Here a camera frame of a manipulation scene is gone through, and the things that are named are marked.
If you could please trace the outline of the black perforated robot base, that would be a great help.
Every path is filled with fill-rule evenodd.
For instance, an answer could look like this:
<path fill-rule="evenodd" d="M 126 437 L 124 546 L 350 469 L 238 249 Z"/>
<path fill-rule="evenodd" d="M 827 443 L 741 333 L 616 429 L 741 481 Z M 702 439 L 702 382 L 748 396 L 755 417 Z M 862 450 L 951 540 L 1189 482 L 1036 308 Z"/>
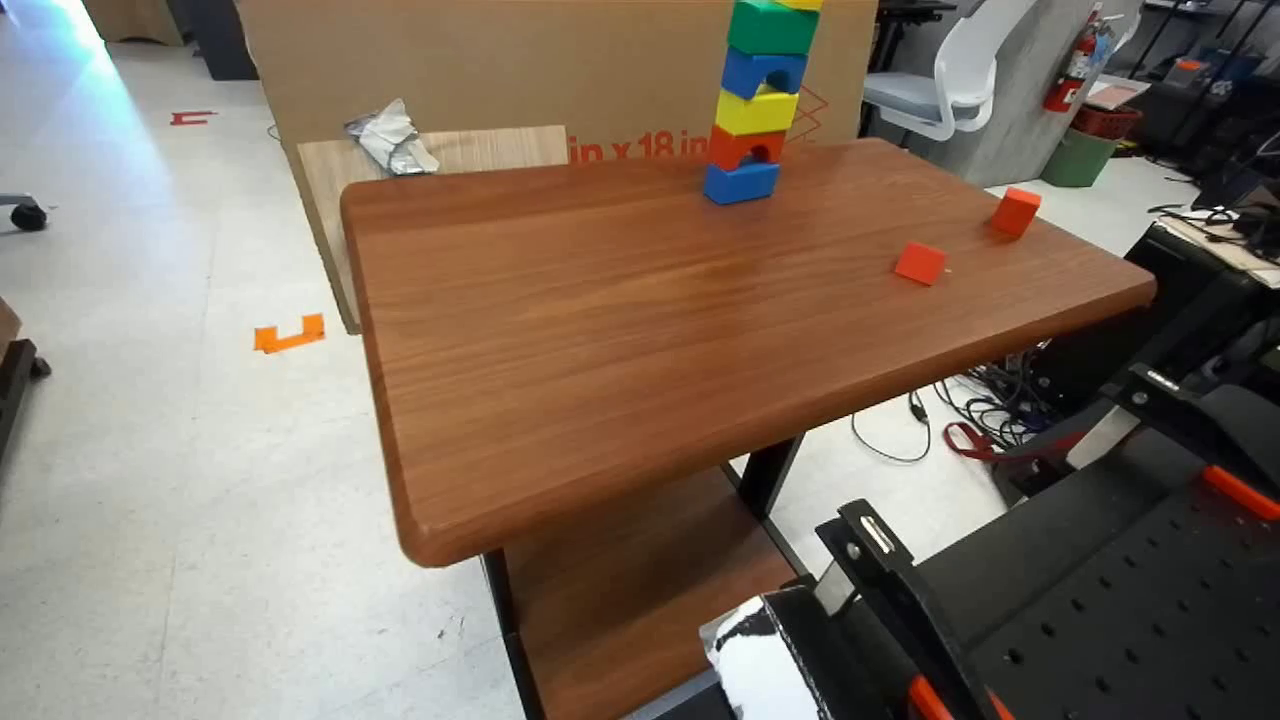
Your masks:
<path fill-rule="evenodd" d="M 1280 720 L 1280 492 L 1159 432 L 910 569 L 1017 720 Z M 910 660 L 830 577 L 798 619 L 827 714 L 918 720 Z"/>

